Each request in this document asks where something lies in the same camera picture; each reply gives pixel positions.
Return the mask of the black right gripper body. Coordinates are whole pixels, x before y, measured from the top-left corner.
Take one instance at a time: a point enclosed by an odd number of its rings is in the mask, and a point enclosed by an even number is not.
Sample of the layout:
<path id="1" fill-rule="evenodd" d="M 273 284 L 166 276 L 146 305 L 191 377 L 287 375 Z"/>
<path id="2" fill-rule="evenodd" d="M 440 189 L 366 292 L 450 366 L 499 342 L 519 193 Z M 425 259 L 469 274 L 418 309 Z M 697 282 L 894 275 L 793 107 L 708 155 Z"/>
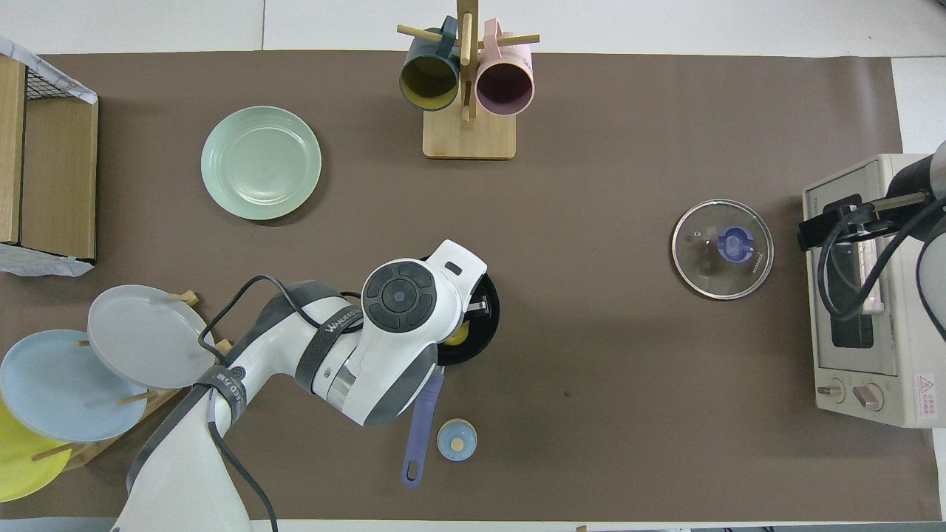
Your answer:
<path id="1" fill-rule="evenodd" d="M 866 238 L 879 238 L 892 233 L 905 233 L 912 238 L 935 236 L 935 214 L 926 216 L 918 225 L 907 229 L 926 206 L 935 201 L 930 178 L 932 158 L 926 156 L 897 172 L 882 198 L 871 201 L 873 210 L 862 226 Z"/>

